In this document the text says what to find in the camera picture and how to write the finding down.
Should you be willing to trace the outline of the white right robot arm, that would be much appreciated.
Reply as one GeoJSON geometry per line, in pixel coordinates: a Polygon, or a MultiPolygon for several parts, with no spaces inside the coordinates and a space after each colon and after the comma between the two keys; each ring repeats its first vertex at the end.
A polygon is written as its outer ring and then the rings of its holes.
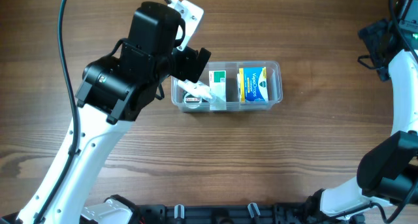
{"type": "Polygon", "coordinates": [[[356,177],[320,189],[295,210],[301,223],[362,223],[363,213],[377,208],[392,223],[409,205],[417,204],[417,42],[413,22],[380,20],[359,31],[371,69],[393,87],[391,135],[369,151],[356,177]]]}

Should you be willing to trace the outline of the white calamine lotion bottle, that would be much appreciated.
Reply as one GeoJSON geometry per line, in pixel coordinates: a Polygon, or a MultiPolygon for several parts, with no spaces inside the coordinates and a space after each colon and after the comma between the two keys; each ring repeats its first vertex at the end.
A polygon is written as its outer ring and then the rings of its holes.
{"type": "Polygon", "coordinates": [[[216,101],[216,95],[212,93],[210,87],[200,81],[193,83],[189,80],[178,80],[177,84],[194,97],[200,97],[209,103],[214,103],[216,101]]]}

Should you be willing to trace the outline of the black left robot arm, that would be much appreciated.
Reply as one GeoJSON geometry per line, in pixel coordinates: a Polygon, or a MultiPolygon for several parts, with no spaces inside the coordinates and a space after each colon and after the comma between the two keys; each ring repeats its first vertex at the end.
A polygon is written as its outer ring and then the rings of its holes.
{"type": "Polygon", "coordinates": [[[37,192],[2,223],[140,223],[138,206],[112,195],[85,202],[100,170],[140,111],[164,97],[169,76],[196,82],[210,52],[188,42],[204,11],[187,0],[147,1],[135,10],[127,37],[90,63],[76,93],[75,115],[37,192]]]}

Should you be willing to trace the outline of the white Panadol box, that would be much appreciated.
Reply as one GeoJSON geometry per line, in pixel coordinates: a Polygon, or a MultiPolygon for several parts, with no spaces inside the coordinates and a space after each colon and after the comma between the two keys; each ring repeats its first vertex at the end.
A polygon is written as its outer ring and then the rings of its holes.
{"type": "Polygon", "coordinates": [[[211,111],[226,110],[226,71],[209,71],[210,91],[216,97],[210,103],[211,111]]]}

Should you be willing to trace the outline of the blue VapoDrops box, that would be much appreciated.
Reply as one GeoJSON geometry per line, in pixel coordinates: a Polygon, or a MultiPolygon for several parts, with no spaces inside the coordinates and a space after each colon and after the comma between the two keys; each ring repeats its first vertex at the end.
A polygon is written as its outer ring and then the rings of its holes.
{"type": "Polygon", "coordinates": [[[266,67],[239,68],[237,86],[241,103],[268,102],[266,67]]]}

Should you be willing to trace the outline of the green Zam-Buk tin box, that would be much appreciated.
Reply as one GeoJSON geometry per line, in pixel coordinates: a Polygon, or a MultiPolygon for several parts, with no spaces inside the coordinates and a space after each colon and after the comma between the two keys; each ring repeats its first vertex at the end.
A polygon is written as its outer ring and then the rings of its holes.
{"type": "Polygon", "coordinates": [[[182,102],[190,109],[198,108],[202,103],[201,97],[196,97],[187,91],[183,91],[182,102]]]}

